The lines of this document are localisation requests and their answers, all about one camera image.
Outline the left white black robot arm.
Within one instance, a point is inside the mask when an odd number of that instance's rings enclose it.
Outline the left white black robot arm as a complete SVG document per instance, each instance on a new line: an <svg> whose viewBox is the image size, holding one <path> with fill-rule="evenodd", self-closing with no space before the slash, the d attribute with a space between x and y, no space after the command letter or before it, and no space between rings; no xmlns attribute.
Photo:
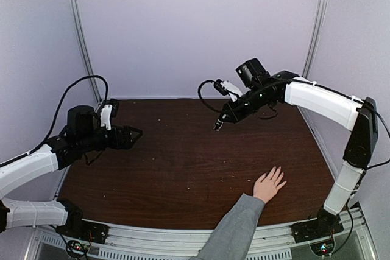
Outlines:
<svg viewBox="0 0 390 260"><path fill-rule="evenodd" d="M67 168L89 152L131 149L143 131L112 125L116 112L113 104L98 110L87 105L76 106L68 110L67 125L59 135L45 139L37 150L1 163L1 231L53 225L75 238L86 235L88 226L83 212L69 200L31 202L6 196L42 175Z"/></svg>

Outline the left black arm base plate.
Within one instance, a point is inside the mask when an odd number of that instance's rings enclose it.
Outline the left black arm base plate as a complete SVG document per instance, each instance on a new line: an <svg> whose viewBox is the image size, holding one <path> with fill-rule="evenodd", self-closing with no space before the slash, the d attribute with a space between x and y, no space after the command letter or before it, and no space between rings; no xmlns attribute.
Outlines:
<svg viewBox="0 0 390 260"><path fill-rule="evenodd" d="M66 237L97 244L105 244L109 226L83 220L80 224L73 227L70 225L57 226L57 230Z"/></svg>

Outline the grey sleeved forearm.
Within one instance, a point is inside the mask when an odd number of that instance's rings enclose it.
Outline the grey sleeved forearm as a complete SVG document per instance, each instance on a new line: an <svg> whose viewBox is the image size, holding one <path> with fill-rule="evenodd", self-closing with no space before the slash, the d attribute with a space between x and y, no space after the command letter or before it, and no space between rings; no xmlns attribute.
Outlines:
<svg viewBox="0 0 390 260"><path fill-rule="evenodd" d="M256 197L241 195L191 259L246 259L264 206Z"/></svg>

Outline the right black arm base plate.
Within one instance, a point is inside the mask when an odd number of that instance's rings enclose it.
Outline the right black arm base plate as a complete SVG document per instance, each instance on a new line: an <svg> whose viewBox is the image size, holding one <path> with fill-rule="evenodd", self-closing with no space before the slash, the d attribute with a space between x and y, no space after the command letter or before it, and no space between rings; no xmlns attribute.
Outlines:
<svg viewBox="0 0 390 260"><path fill-rule="evenodd" d="M295 243L301 243L329 237L331 233L340 233L344 231L344 227L338 220L330 225L323 220L313 219L294 223L291 225L291 231Z"/></svg>

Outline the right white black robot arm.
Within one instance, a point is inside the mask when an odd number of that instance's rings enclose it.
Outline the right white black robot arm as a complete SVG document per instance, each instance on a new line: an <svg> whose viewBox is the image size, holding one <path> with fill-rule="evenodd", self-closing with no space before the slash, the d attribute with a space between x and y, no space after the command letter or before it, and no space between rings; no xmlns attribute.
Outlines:
<svg viewBox="0 0 390 260"><path fill-rule="evenodd" d="M242 121L263 106L284 103L322 115L350 131L341 171L312 225L317 236L326 236L336 226L336 217L356 192L372 159L378 140L375 101L346 96L289 71L270 75L256 58L238 66L236 73L248 92L242 93L228 81L213 83L223 96L230 96L219 111L214 130L220 130L225 122Z"/></svg>

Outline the person's bare hand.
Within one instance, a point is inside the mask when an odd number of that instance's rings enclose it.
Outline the person's bare hand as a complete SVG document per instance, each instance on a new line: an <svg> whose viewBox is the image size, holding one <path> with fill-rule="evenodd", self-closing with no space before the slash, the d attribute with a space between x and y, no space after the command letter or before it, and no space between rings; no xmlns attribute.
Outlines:
<svg viewBox="0 0 390 260"><path fill-rule="evenodd" d="M283 181L283 177L282 167L274 166L268 173L264 173L256 180L253 186L253 196L268 203L287 184L287 181Z"/></svg>

